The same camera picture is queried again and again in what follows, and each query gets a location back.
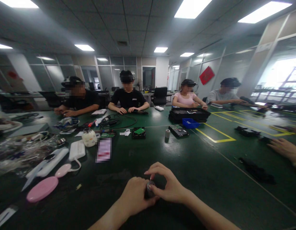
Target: small cylinder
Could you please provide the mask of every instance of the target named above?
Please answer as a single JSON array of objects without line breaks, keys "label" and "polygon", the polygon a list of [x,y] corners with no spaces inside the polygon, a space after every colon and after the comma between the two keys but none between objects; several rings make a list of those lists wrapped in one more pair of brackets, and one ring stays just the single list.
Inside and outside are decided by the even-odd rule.
[{"label": "small cylinder", "polygon": [[167,129],[167,130],[165,131],[165,137],[166,137],[166,138],[169,138],[169,136],[170,136],[170,130]]}]

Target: person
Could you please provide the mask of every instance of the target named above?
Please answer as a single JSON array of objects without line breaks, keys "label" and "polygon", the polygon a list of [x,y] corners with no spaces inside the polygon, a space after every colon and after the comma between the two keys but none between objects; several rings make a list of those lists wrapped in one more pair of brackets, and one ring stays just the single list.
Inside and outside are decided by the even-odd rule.
[{"label": "person", "polygon": [[75,117],[84,113],[99,109],[98,93],[85,89],[85,82],[76,76],[71,76],[62,83],[70,97],[58,108],[54,109],[56,114],[64,117]]},{"label": "person", "polygon": [[127,113],[126,108],[129,108],[128,112],[147,109],[149,103],[145,100],[140,91],[133,89],[134,76],[131,71],[122,70],[120,72],[120,80],[123,88],[115,91],[108,108],[117,111],[120,114]]},{"label": "person", "polygon": [[199,99],[196,94],[193,93],[193,87],[195,85],[196,83],[191,79],[183,80],[183,82],[181,83],[181,92],[174,95],[173,106],[183,108],[195,108],[201,105],[204,110],[207,110],[208,106],[206,105],[206,103]]},{"label": "person", "polygon": [[241,85],[237,78],[226,78],[221,82],[221,88],[217,90],[212,90],[207,97],[206,103],[216,103],[216,104],[241,104],[250,107],[263,107],[257,104],[250,104],[245,100],[241,100],[235,93],[232,92],[234,88]]},{"label": "person", "polygon": [[169,202],[184,204],[198,217],[207,229],[239,229],[232,222],[202,202],[194,193],[183,187],[172,171],[161,163],[154,163],[144,174],[151,175],[151,180],[154,179],[155,174],[163,175],[167,180],[165,189],[161,190],[154,185],[150,185],[150,189],[154,192],[155,197],[145,200],[144,192],[148,180],[140,177],[131,178],[121,197],[89,230],[118,229],[130,216],[153,206],[159,198]]}]

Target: white jar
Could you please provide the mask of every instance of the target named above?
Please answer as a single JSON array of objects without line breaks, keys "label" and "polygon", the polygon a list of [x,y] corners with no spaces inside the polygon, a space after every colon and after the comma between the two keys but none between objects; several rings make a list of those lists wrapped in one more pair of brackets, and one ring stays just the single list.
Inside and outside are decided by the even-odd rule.
[{"label": "white jar", "polygon": [[96,144],[96,133],[90,128],[83,129],[82,139],[86,147],[92,147]]}]

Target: gray t-shirt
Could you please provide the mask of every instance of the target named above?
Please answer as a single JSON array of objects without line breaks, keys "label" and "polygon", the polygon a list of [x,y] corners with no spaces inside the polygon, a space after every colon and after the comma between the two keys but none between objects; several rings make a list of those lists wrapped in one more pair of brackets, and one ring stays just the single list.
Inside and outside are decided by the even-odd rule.
[{"label": "gray t-shirt", "polygon": [[206,99],[206,104],[209,104],[211,101],[226,101],[231,99],[239,99],[239,97],[234,93],[220,94],[219,89],[217,89],[212,90],[209,93],[209,96]]}]

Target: woman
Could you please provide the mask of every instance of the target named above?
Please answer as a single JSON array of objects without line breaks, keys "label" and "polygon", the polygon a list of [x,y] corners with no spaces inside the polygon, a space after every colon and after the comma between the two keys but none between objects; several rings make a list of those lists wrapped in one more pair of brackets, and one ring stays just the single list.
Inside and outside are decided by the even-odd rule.
[{"label": "woman", "polygon": [[174,95],[173,106],[178,106],[182,108],[195,108],[201,105],[204,110],[207,110],[208,106],[206,105],[206,103],[199,99],[196,94],[193,93],[193,87],[195,85],[196,83],[191,79],[185,79],[181,83],[181,92]]}]

